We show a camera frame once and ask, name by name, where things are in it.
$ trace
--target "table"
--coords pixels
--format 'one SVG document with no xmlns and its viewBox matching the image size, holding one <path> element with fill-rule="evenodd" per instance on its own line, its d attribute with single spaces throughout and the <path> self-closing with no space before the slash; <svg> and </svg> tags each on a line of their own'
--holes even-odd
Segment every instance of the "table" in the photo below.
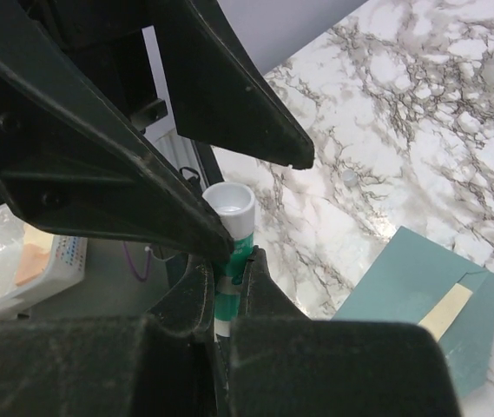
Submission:
<svg viewBox="0 0 494 417">
<path fill-rule="evenodd" d="M 401 225 L 494 272 L 494 2 L 371 0 L 266 79 L 314 168 L 215 154 L 254 190 L 255 243 L 302 311 L 331 317 Z M 494 415 L 494 346 L 462 407 Z"/>
</svg>

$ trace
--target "white wall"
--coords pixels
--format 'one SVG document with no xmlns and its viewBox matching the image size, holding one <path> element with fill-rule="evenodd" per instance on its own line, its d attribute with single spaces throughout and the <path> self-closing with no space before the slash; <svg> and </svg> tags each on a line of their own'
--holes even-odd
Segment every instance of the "white wall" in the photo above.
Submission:
<svg viewBox="0 0 494 417">
<path fill-rule="evenodd" d="M 262 74 L 331 28 L 366 0 L 219 0 L 227 20 Z M 160 52 L 152 28 L 144 30 L 158 96 L 168 100 Z M 174 126 L 173 113 L 152 125 L 155 140 Z"/>
</svg>

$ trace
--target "white marble surface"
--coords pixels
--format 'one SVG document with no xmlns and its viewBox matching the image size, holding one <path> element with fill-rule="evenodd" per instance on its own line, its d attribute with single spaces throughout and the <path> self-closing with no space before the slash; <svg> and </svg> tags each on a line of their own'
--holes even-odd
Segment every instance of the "white marble surface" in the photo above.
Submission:
<svg viewBox="0 0 494 417">
<path fill-rule="evenodd" d="M 331 317 L 401 225 L 494 272 L 494 0 L 371 0 L 267 80 L 314 168 L 216 157 L 257 195 L 255 242 L 303 311 Z M 494 347 L 462 404 L 494 415 Z"/>
</svg>

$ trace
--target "envelope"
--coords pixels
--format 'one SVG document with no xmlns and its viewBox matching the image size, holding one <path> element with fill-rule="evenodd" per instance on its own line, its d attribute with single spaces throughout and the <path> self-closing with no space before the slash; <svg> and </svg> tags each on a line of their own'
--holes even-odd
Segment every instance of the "envelope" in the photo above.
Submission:
<svg viewBox="0 0 494 417">
<path fill-rule="evenodd" d="M 459 397 L 486 381 L 494 335 L 494 274 L 400 228 L 332 320 L 420 323 L 455 286 L 472 295 L 438 343 Z"/>
</svg>

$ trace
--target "purple cable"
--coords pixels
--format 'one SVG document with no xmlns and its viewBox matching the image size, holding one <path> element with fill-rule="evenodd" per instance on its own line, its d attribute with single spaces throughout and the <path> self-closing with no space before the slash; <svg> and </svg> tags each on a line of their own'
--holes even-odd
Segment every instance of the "purple cable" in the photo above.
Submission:
<svg viewBox="0 0 494 417">
<path fill-rule="evenodd" d="M 136 280 L 139 282 L 146 282 L 146 280 L 148 279 L 148 273 L 150 272 L 150 258 L 151 258 L 150 252 L 148 251 L 146 254 L 146 261 L 144 262 L 144 271 L 142 273 L 142 276 L 138 273 L 138 271 L 135 268 L 135 264 L 131 259 L 131 254 L 128 252 L 126 242 L 123 242 L 123 253 L 127 258 L 128 267 L 131 269 L 131 274 L 133 274 L 134 278 L 136 278 Z"/>
</svg>

